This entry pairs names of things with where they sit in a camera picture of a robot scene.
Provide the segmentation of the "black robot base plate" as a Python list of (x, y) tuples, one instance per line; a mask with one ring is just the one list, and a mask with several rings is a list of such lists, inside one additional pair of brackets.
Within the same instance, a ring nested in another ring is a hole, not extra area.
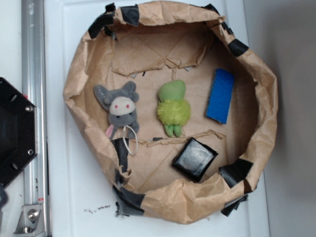
[(36, 107), (0, 78), (0, 183), (10, 183), (37, 155)]

